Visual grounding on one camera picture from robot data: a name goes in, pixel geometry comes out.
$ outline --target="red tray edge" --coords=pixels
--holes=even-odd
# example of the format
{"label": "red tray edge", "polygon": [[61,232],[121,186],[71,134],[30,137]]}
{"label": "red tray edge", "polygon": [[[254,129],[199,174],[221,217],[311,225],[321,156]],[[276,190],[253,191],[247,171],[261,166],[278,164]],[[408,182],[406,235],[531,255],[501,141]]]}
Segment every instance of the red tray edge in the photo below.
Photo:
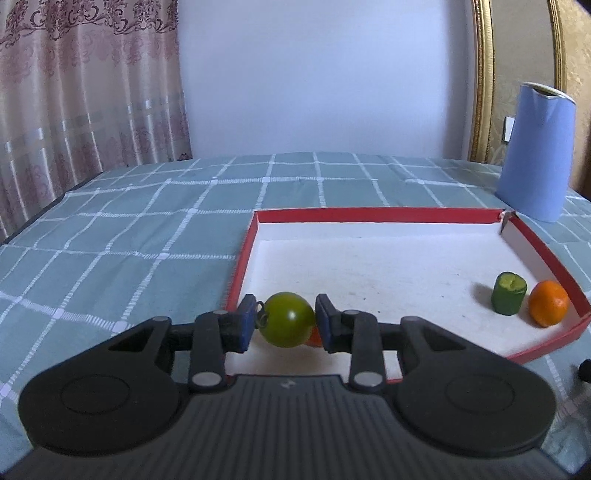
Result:
{"label": "red tray edge", "polygon": [[[259,223],[296,223],[296,222],[415,222],[415,223],[497,223],[507,212],[502,209],[481,208],[446,208],[446,207],[339,207],[339,208],[302,208],[257,210],[252,216],[242,248],[238,255],[225,309],[235,310],[238,305],[240,290],[246,274],[246,268],[254,245]],[[515,212],[509,221],[515,225],[521,235],[534,247],[540,258],[546,263],[559,283],[569,294],[570,300],[581,321],[568,332],[556,336],[526,351],[515,353],[508,358],[523,364],[535,360],[554,350],[577,340],[591,322],[591,304],[581,291],[575,279],[566,267]],[[389,379],[397,382],[400,379]]]}

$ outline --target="green tomato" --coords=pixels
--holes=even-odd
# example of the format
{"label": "green tomato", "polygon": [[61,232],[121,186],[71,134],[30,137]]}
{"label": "green tomato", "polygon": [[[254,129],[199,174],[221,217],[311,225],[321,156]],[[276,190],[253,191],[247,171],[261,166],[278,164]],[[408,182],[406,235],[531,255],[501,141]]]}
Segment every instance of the green tomato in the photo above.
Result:
{"label": "green tomato", "polygon": [[291,348],[306,343],[316,324],[314,310],[295,293],[275,293],[265,302],[259,331],[272,345]]}

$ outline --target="red tray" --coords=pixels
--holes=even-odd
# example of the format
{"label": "red tray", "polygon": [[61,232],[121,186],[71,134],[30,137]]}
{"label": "red tray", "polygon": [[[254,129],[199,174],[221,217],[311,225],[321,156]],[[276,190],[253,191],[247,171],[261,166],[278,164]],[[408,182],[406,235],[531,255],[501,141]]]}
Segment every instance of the red tray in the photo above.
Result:
{"label": "red tray", "polygon": [[[490,307],[496,276],[557,280],[571,299],[566,318],[547,329],[527,313],[506,317]],[[523,363],[582,334],[591,321],[583,292],[544,242],[514,213],[498,209],[411,207],[260,210],[246,233],[226,308],[246,293],[266,300],[293,291],[314,304],[327,293],[339,310],[371,312],[380,322],[418,315]],[[385,352],[388,378],[401,376]],[[228,354],[228,374],[340,374],[349,355],[300,346],[280,349],[255,332],[242,355]]]}

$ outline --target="blue cup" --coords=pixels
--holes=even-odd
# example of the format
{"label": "blue cup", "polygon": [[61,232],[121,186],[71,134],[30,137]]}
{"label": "blue cup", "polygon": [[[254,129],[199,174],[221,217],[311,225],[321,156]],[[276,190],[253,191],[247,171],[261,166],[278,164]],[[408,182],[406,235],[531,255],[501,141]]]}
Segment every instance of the blue cup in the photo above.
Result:
{"label": "blue cup", "polygon": [[496,196],[542,222],[562,213],[573,162],[576,104],[565,93],[524,83]]}

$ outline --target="orange object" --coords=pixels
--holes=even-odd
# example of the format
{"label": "orange object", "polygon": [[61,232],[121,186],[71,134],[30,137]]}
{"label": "orange object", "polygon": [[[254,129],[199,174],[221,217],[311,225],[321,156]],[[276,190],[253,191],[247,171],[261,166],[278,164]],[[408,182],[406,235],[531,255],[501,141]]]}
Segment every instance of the orange object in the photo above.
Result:
{"label": "orange object", "polygon": [[569,310],[566,290],[553,280],[538,283],[531,291],[528,307],[531,317],[542,327],[560,323]]}
{"label": "orange object", "polygon": [[306,345],[322,348],[322,338],[320,338],[320,332],[318,331],[318,327],[314,327],[314,329],[312,330],[312,335],[310,335],[310,338],[306,342]]}

